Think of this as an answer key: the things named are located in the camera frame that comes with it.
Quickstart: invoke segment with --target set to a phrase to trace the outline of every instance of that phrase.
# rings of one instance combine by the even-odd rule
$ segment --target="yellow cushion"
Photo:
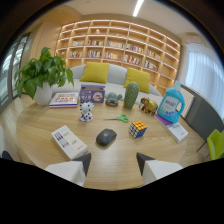
[[[106,83],[109,65],[109,63],[87,62],[80,81]]]
[[[142,72],[133,68],[127,68],[127,77],[124,83],[124,88],[126,88],[130,82],[138,83],[139,91],[149,93],[149,84],[150,84],[149,73]]]

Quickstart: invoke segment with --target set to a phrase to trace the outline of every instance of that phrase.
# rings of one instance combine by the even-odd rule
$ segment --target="plant pot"
[[[52,91],[48,82],[43,83],[43,89],[37,86],[37,91],[34,96],[36,104],[41,106],[49,105],[51,97],[52,97]]]

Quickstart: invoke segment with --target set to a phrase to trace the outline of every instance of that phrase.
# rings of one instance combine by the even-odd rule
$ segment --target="rubik's cube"
[[[132,122],[129,128],[129,133],[134,138],[139,138],[144,135],[146,129],[147,127],[141,121],[136,121],[136,122]]]

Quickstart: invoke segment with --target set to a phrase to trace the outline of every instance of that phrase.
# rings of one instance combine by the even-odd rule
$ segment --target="potted plant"
[[[52,85],[63,86],[67,75],[68,83],[74,86],[71,69],[66,70],[66,63],[58,55],[52,57],[49,49],[44,47],[39,60],[32,58],[27,65],[16,71],[15,87],[20,98],[24,88],[37,104],[48,105],[52,97]]]

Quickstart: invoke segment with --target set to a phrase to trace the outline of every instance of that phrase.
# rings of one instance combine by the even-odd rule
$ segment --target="scissors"
[[[104,118],[104,119],[108,119],[108,120],[121,120],[125,123],[127,123],[129,120],[127,118],[126,115],[122,114],[120,117],[115,117],[115,118]]]

